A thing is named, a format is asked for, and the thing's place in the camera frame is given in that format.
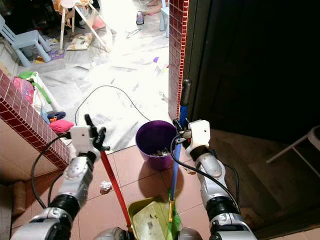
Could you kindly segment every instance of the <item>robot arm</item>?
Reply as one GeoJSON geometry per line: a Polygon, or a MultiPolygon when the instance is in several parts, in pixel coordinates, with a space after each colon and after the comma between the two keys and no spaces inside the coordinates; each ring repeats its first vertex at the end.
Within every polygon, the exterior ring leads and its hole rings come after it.
{"type": "MultiPolygon", "coordinates": [[[[226,186],[224,165],[208,150],[210,125],[206,120],[197,120],[188,124],[188,129],[179,131],[195,167],[212,176],[226,186]]],[[[241,216],[237,204],[217,183],[198,173],[201,183],[200,193],[203,206],[209,218],[211,240],[257,240],[241,216]]],[[[191,229],[182,229],[179,240],[198,240],[199,234],[191,229]]]]}
{"type": "Polygon", "coordinates": [[[85,116],[87,126],[75,126],[70,130],[77,157],[63,173],[63,182],[50,206],[12,236],[12,240],[67,240],[73,221],[87,201],[88,188],[93,178],[94,162],[100,158],[106,128],[99,132],[85,116]]]}

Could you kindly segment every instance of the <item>broom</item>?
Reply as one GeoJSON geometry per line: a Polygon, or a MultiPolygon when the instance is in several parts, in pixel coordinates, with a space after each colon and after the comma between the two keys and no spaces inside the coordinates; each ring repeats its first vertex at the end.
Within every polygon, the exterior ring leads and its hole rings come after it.
{"type": "MultiPolygon", "coordinates": [[[[189,95],[191,92],[191,83],[188,79],[183,81],[180,100],[180,125],[182,128],[186,125],[188,113],[189,95]]],[[[180,158],[181,143],[175,147],[174,155],[177,159],[180,158]]],[[[167,240],[176,239],[177,233],[180,230],[181,219],[176,209],[175,192],[178,178],[178,163],[173,163],[171,189],[169,190],[169,223],[167,240]]]]}

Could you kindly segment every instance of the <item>red broom handle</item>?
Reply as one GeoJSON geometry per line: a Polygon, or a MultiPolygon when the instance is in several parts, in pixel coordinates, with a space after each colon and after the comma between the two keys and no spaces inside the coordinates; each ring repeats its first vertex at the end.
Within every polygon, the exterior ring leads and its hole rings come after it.
{"type": "Polygon", "coordinates": [[[118,198],[118,201],[120,203],[120,206],[121,206],[121,209],[122,209],[125,221],[126,221],[126,225],[129,228],[131,226],[131,221],[130,221],[129,213],[127,210],[127,206],[126,206],[124,197],[122,196],[122,193],[120,191],[119,185],[116,180],[116,177],[114,175],[114,171],[112,171],[111,165],[109,163],[109,160],[108,160],[108,157],[107,157],[107,154],[105,151],[101,151],[101,159],[102,159],[104,168],[105,168],[106,172],[108,173],[108,176],[110,178],[112,186],[114,188],[116,197],[118,198]]]}

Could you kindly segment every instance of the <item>red cushion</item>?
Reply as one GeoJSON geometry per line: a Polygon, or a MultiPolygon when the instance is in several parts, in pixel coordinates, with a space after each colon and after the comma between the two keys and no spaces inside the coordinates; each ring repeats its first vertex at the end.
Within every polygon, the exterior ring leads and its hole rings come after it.
{"type": "Polygon", "coordinates": [[[60,119],[54,122],[50,123],[50,128],[56,133],[56,134],[62,134],[67,132],[71,127],[73,127],[73,123],[64,119],[60,119]]]}

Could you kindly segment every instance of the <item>dark door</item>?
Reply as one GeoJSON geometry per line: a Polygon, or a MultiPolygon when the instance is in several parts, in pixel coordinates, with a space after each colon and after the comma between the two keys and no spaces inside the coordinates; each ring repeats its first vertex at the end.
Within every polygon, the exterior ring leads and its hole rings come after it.
{"type": "Polygon", "coordinates": [[[211,1],[197,79],[191,79],[192,119],[281,142],[319,125],[318,21],[312,8],[286,0],[211,1]]]}

